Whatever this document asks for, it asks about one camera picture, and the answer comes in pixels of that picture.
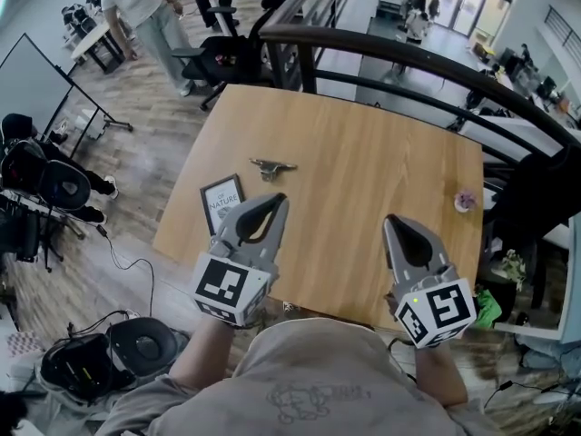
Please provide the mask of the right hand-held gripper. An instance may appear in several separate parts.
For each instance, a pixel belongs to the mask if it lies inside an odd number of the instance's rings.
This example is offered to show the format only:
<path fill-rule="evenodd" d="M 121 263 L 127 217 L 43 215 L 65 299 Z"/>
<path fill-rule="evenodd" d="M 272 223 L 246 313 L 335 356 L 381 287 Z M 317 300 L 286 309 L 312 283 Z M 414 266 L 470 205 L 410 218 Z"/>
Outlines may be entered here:
<path fill-rule="evenodd" d="M 382 230 L 398 303 L 395 318 L 414 346 L 432 348 L 462 334 L 476 320 L 476 308 L 468 280 L 458 276 L 443 242 L 423 224 L 396 214 L 386 217 Z"/>

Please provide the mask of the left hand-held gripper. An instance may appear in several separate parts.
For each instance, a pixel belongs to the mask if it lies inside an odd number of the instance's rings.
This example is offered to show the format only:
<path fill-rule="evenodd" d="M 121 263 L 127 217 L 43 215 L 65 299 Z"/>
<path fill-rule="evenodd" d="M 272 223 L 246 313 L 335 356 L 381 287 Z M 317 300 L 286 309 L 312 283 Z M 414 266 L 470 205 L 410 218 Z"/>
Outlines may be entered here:
<path fill-rule="evenodd" d="M 289 209 L 287 195 L 274 193 L 228 212 L 193 269 L 189 295 L 200 312 L 237 328 L 255 321 L 279 278 L 275 258 Z"/>

